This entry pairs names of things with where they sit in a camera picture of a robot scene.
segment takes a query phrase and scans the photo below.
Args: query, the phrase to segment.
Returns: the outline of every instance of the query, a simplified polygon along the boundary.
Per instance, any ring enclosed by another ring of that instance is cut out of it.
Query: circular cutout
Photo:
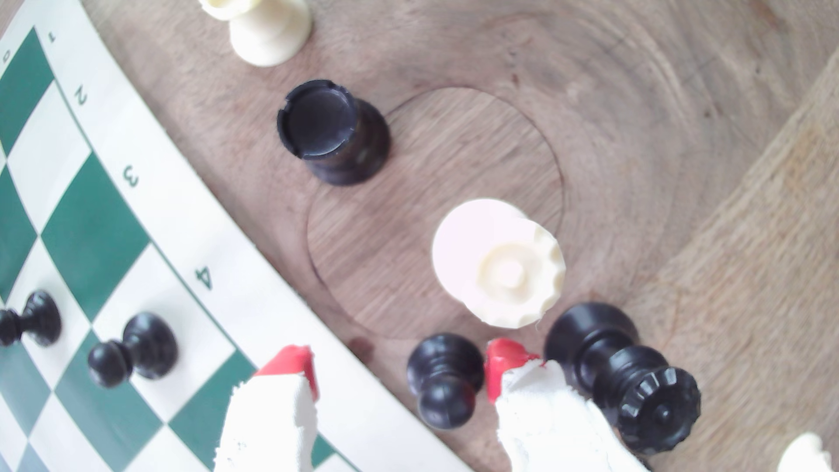
[[[385,338],[472,333],[482,323],[434,275],[435,230],[460,203],[492,197],[555,232],[563,212],[555,157],[518,110],[470,88],[415,97],[388,124],[393,148],[377,175],[320,189],[308,225],[312,262],[349,316]]]

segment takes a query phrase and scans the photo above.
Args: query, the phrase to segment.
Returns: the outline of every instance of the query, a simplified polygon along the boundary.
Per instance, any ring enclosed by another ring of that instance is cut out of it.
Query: wooden table
[[[772,470],[806,429],[839,454],[839,4],[312,0],[309,43],[269,69],[197,1],[84,4],[227,211],[406,405],[424,336],[540,352],[567,307],[601,300],[703,391],[657,470]],[[328,187],[282,149],[276,112],[316,77],[386,115],[393,152],[370,182]],[[541,324],[490,328],[434,279],[431,235],[471,197],[560,241],[565,294]],[[441,437],[503,471],[495,426],[482,394]]]

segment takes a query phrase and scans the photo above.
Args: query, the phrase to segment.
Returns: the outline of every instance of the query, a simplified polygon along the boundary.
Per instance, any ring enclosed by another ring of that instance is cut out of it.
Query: printed number
[[[81,87],[82,87],[82,86],[81,86],[81,85],[79,85],[79,88],[78,88],[78,89],[76,89],[76,93],[75,93],[74,95],[76,95],[76,100],[78,100],[78,101],[79,101],[79,105],[84,105],[84,104],[85,104],[85,102],[87,102],[87,94],[86,94],[86,93],[84,93],[84,92],[81,90]]]
[[[132,170],[134,169],[133,165],[129,165],[122,171],[122,178],[124,178],[130,186],[137,186],[140,182],[140,178],[132,174]]]
[[[204,269],[196,270],[195,276],[207,287],[207,290],[212,290],[212,279],[210,278],[209,268],[205,267]]]

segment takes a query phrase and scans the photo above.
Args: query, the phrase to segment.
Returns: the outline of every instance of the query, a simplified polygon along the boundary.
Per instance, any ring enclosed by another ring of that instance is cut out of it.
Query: chess pawn
[[[606,303],[581,303],[559,317],[545,358],[559,362],[569,383],[592,396],[635,452],[671,450],[700,415],[693,376],[639,345],[632,320]]]
[[[481,351],[456,334],[431,336],[408,359],[408,385],[425,424],[461,427],[475,412],[475,395],[483,386]]]
[[[281,64],[309,38],[312,17],[304,0],[200,0],[213,18],[230,25],[233,50],[258,67]]]
[[[20,315],[14,310],[0,310],[0,346],[11,346],[23,333],[29,333],[43,347],[50,346],[61,335],[61,316],[47,292],[33,292]]]
[[[178,344],[166,322],[152,313],[140,313],[128,321],[122,341],[93,346],[87,366],[97,385],[113,388],[134,371],[147,379],[159,379],[177,359]]]
[[[446,291],[500,328],[540,320],[565,281],[556,238],[518,208],[492,198],[465,202],[446,215],[431,260]]]

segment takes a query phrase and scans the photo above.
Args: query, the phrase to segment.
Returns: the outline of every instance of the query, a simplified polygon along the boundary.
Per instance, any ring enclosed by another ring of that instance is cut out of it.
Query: chess piece
[[[276,66],[291,59],[312,30],[304,0],[200,1],[213,18],[228,22],[233,50],[254,66]]]
[[[0,310],[0,346],[11,346],[23,333],[28,333],[35,343],[44,347],[61,335],[61,316],[47,292],[33,292],[20,315],[14,310]]]
[[[122,342],[112,340],[93,346],[87,366],[94,382],[113,388],[135,370],[147,379],[159,379],[169,373],[177,359],[178,344],[166,322],[152,313],[140,313],[128,321]]]
[[[390,130],[373,105],[327,80],[298,85],[277,115],[283,146],[322,181],[349,186],[373,176],[390,151]]]
[[[568,381],[592,395],[635,452],[671,450],[700,415],[693,376],[639,345],[632,320],[611,305],[582,303],[565,312],[548,333],[545,358],[558,361]]]
[[[408,385],[425,424],[461,427],[475,412],[475,395],[483,386],[481,351],[456,334],[431,336],[408,359]]]
[[[518,208],[492,198],[462,203],[446,215],[431,260],[446,291],[500,328],[540,320],[565,281],[556,238]]]
[[[787,446],[778,472],[833,472],[831,453],[816,433],[803,433]]]

